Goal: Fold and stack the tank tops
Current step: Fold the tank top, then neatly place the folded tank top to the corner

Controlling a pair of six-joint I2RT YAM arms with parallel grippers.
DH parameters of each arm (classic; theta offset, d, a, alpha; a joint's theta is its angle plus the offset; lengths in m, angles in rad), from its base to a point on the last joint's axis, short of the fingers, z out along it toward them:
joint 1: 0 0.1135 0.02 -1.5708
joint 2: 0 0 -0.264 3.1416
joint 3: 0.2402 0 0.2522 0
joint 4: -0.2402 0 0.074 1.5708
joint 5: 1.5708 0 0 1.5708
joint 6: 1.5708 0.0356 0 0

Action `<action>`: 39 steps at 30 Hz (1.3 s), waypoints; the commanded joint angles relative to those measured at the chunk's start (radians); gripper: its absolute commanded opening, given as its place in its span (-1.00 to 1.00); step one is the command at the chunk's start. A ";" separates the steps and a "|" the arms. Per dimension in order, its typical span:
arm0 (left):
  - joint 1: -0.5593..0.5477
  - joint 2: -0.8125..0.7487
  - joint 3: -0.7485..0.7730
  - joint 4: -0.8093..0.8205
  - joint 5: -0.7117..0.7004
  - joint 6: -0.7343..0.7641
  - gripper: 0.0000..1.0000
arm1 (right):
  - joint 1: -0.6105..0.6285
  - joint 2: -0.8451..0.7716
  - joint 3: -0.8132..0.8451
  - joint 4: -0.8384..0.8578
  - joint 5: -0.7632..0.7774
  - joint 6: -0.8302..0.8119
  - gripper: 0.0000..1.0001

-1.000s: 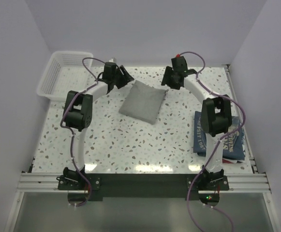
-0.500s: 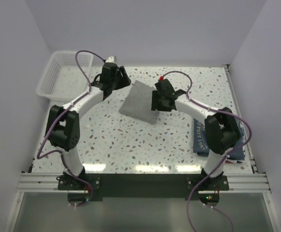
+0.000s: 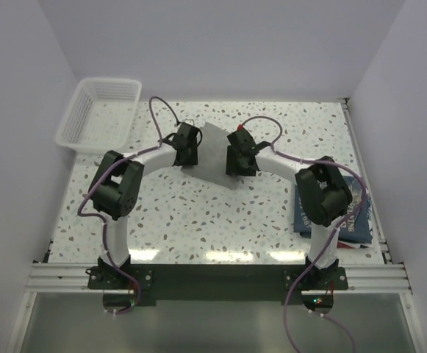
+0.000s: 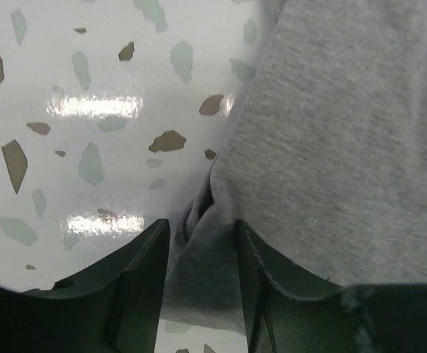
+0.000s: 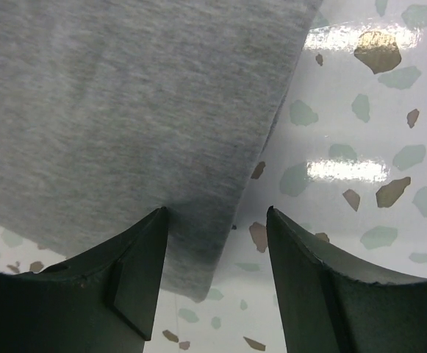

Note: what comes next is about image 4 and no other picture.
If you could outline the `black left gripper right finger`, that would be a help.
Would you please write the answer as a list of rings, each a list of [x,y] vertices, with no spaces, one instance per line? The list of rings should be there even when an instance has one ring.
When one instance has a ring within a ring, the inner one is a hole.
[[[234,225],[250,352],[427,352],[427,284],[340,287]]]

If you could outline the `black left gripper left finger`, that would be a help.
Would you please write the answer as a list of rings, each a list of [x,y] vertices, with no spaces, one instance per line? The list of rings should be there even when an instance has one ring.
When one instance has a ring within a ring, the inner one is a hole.
[[[50,290],[0,287],[0,352],[153,352],[170,235],[159,219]]]

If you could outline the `grey tank top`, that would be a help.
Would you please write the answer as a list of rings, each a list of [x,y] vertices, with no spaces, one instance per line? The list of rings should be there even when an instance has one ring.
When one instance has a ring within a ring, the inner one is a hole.
[[[264,59],[173,237],[169,321],[242,330],[238,220],[338,285],[427,282],[427,1],[264,7]]]

